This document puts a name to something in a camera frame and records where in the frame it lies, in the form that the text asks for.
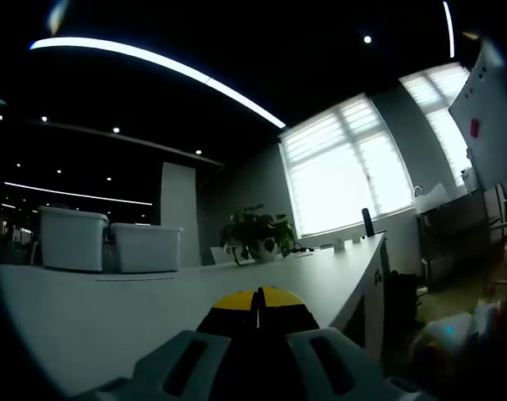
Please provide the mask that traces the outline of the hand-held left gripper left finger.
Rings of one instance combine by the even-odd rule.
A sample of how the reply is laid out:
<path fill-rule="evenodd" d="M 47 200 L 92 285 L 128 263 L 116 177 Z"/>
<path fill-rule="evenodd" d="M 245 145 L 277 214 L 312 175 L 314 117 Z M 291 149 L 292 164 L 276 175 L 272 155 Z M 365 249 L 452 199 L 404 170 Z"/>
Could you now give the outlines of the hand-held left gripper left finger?
<path fill-rule="evenodd" d="M 116 378 L 76 400 L 207 400 L 231 341 L 257 325 L 256 290 L 213 304 L 195 331 L 184 330 L 141 358 L 131 378 Z"/>

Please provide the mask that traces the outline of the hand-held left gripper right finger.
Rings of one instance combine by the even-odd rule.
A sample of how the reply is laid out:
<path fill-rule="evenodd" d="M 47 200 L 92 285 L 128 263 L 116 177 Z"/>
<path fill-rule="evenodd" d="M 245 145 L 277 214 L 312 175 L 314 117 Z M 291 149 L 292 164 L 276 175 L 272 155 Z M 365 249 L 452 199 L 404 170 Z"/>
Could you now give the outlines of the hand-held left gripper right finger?
<path fill-rule="evenodd" d="M 278 287 L 259 288 L 259 323 L 285 351 L 306 400 L 432 400 L 422 389 L 385 378 L 380 363 L 333 327 L 320 328 L 304 301 Z"/>

